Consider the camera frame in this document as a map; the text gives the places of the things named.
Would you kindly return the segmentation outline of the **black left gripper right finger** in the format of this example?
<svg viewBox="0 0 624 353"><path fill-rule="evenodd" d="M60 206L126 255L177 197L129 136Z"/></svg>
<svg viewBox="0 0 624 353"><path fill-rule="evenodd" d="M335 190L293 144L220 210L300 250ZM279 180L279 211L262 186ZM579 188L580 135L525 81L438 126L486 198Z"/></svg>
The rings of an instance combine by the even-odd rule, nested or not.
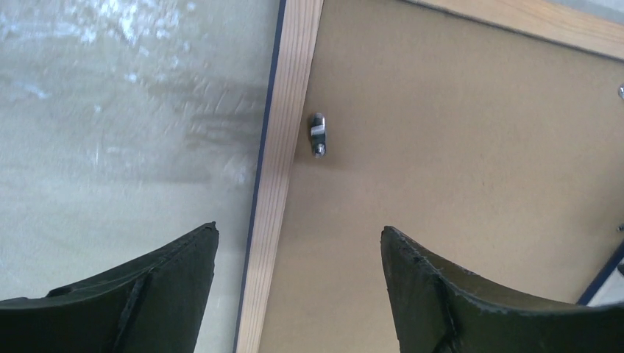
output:
<svg viewBox="0 0 624 353"><path fill-rule="evenodd" d="M401 352L621 352L623 305L557 302L500 285L394 227L380 238Z"/></svg>

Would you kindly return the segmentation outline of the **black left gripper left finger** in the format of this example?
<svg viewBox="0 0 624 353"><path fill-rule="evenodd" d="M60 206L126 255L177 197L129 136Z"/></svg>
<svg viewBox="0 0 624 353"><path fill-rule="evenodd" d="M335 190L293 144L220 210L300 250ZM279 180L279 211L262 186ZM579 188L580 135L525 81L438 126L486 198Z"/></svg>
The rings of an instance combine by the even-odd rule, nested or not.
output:
<svg viewBox="0 0 624 353"><path fill-rule="evenodd" d="M1 302L3 352L192 352L219 232L203 224L150 253L49 291Z"/></svg>

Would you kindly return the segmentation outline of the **brown cardboard backing board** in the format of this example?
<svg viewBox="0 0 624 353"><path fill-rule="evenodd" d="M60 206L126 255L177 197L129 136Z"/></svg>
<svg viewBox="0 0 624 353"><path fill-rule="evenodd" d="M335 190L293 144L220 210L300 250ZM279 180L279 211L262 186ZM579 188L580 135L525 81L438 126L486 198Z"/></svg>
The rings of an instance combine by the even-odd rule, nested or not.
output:
<svg viewBox="0 0 624 353"><path fill-rule="evenodd" d="M261 352L397 352L393 226L516 290L576 302L623 222L623 64L404 1L326 1Z"/></svg>

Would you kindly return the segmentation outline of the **blue wooden picture frame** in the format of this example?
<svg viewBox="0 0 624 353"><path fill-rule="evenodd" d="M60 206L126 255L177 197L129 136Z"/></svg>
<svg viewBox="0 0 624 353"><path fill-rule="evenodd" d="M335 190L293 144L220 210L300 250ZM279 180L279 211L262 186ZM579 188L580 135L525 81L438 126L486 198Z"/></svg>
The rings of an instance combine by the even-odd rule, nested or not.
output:
<svg viewBox="0 0 624 353"><path fill-rule="evenodd" d="M237 352L261 352L260 339L300 136L307 137L314 158L323 158L328 152L326 116L304 113L325 2L284 1L280 8L274 86L260 163ZM553 1L404 2L623 64L622 2L616 4L614 21Z"/></svg>

